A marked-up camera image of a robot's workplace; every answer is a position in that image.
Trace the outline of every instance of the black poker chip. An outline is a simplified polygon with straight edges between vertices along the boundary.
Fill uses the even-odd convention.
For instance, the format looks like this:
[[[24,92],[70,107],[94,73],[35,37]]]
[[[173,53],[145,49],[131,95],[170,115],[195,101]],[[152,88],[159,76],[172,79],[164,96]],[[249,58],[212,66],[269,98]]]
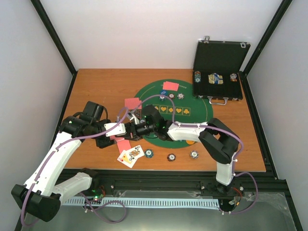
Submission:
[[[168,160],[168,161],[175,161],[175,159],[176,159],[176,156],[175,156],[174,154],[169,154],[169,155],[167,156],[167,160]]]

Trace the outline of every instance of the poker chip case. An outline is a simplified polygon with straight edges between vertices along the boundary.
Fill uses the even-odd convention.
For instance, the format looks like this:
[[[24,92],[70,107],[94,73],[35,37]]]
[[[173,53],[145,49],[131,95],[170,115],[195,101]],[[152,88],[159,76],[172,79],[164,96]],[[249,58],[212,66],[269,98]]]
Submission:
[[[192,85],[196,98],[242,100],[239,71],[249,51],[247,42],[198,40]]]

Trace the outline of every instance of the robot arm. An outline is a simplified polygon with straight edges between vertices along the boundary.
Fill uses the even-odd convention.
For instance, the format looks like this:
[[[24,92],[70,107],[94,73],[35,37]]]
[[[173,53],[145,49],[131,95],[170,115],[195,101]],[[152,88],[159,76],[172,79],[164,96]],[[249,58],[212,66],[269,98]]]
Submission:
[[[68,142],[58,150],[56,147],[71,138],[98,134],[114,127],[116,123],[111,123],[109,119],[99,121],[103,109],[104,107],[99,104],[88,102],[82,113],[69,116],[62,122],[56,140],[41,165],[24,185],[15,185],[12,189],[12,195],[20,208],[22,208],[25,196],[33,183],[35,185],[31,190],[26,211],[43,221],[50,221],[58,212],[61,204],[72,196],[87,189],[95,190],[98,188],[98,175],[95,171],[89,169],[83,169],[73,178],[55,185],[70,156],[83,140]],[[202,127],[211,126],[233,133],[218,119],[213,118],[209,122],[201,124],[179,122],[175,124],[170,120],[164,120],[152,105],[144,107],[142,114],[145,117],[145,122],[139,123],[134,114],[129,114],[129,118],[133,122],[119,124],[105,135],[95,137],[96,146],[104,148],[114,144],[115,141],[110,139],[110,136],[113,135],[123,137],[126,140],[138,141],[144,135],[151,133],[155,133],[158,138],[164,141],[192,140],[201,142],[217,161],[216,180],[223,185],[231,183],[233,179],[233,157],[238,148],[238,141],[223,132]],[[43,168],[39,179],[35,180],[48,157],[50,159]]]

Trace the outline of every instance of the white cable tray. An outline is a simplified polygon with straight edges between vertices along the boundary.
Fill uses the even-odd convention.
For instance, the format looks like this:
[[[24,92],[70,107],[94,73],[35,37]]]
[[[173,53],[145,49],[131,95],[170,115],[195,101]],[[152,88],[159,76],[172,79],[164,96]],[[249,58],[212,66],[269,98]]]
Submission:
[[[92,205],[104,205],[110,201],[121,201],[127,208],[205,208],[218,209],[217,199],[169,199],[169,198],[125,198],[106,197],[99,202],[91,202]],[[85,205],[85,199],[74,196],[63,205]],[[117,203],[107,205],[109,207],[122,207]]]

